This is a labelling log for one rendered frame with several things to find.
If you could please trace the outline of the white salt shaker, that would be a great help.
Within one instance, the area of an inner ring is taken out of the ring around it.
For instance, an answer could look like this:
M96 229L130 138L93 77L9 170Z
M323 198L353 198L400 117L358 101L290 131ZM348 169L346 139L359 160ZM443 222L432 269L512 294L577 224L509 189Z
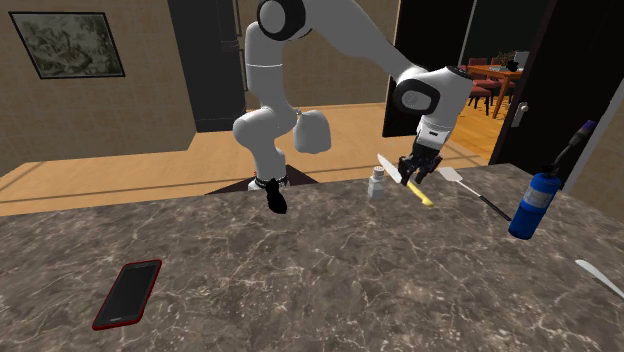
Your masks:
M371 199L379 199L384 196L384 174L385 170L382 166L375 166L373 173L369 178L368 196Z

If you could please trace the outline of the wooden dining table with chairs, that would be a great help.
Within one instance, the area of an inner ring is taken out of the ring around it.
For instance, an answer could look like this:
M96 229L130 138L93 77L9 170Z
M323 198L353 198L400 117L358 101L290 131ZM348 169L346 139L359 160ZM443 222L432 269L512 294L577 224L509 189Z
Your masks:
M513 94L509 93L509 90L515 88L515 81L521 78L524 70L514 60L508 61L506 64L492 64L487 58L470 58L468 64L461 65L461 68L467 70L478 87L491 92L498 91L492 114L493 119L497 117L506 95L509 95L508 104L511 104L510 100Z

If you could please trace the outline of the blue gas torch canister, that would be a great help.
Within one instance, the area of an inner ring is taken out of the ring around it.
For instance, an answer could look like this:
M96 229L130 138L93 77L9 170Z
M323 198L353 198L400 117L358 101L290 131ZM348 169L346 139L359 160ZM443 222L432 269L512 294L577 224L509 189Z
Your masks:
M586 139L596 128L597 123L588 120L574 133L567 146L556 159L542 168L541 173L533 176L519 207L511 220L508 232L519 239L532 238L542 218L547 212L552 200L561 187L561 180L557 177L561 159L568 151Z

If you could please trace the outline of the black bottle-shaped object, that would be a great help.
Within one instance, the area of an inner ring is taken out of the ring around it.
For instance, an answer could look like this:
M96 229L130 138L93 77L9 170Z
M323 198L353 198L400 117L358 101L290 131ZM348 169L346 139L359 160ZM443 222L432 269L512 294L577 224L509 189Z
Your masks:
M287 203L285 198L279 191L280 183L272 178L267 182L265 191L267 204L271 211L277 214L286 214L287 213Z

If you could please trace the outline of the white knife blade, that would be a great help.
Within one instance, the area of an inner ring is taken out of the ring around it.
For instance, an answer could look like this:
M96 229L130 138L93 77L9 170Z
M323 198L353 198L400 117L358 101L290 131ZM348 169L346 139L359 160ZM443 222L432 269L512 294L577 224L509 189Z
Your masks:
M624 291L617 287L610 279L608 279L599 269L593 266L591 263L576 259L575 263L581 268L590 273L601 285L606 287L611 293L624 300Z

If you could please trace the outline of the dark tall cabinet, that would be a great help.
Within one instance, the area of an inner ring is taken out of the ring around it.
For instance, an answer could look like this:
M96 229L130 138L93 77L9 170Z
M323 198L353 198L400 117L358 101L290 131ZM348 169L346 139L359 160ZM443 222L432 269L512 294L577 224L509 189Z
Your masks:
M168 0L196 130L230 131L246 112L238 0Z

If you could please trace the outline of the red-cased smartphone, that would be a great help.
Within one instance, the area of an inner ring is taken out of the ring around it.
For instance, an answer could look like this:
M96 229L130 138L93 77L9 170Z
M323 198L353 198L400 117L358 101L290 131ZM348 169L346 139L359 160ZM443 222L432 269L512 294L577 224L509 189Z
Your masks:
M161 266L160 259L125 264L99 309L92 329L100 331L138 323Z

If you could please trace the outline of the yellow-handled knife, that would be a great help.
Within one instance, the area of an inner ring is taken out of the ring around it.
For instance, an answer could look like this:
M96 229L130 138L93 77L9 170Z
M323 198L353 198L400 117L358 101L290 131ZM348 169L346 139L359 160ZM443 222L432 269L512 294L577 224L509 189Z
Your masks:
M387 160L381 154L377 155L378 161L381 166L385 169L385 171L389 174L389 176L397 183L400 184L402 181L402 176L399 173L398 168L393 165L389 160ZM432 206L433 202L421 191L419 190L415 184L411 181L407 181L406 186L418 197L421 199L421 202L425 206Z

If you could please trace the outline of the framed wall picture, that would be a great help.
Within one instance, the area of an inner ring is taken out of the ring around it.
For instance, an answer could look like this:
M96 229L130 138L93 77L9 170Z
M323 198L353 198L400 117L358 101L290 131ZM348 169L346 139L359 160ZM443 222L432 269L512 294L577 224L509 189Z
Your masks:
M105 13L11 11L9 16L40 79L125 75Z

